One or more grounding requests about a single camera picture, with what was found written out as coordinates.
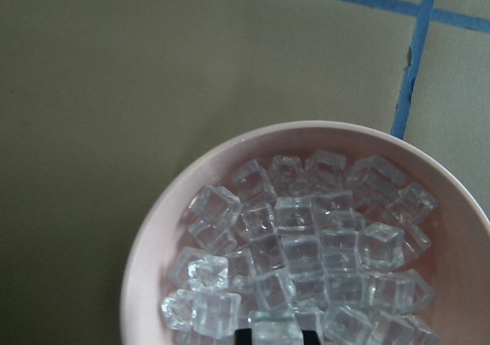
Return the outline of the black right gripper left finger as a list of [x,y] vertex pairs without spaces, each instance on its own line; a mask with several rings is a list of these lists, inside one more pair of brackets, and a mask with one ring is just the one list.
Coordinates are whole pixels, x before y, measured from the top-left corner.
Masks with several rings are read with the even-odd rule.
[[252,345],[253,336],[250,328],[237,329],[234,331],[234,345]]

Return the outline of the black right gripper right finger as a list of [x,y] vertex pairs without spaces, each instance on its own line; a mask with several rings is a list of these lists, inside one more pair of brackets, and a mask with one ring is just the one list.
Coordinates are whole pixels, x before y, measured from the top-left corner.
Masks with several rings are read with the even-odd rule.
[[314,330],[302,330],[304,345],[321,345],[320,338]]

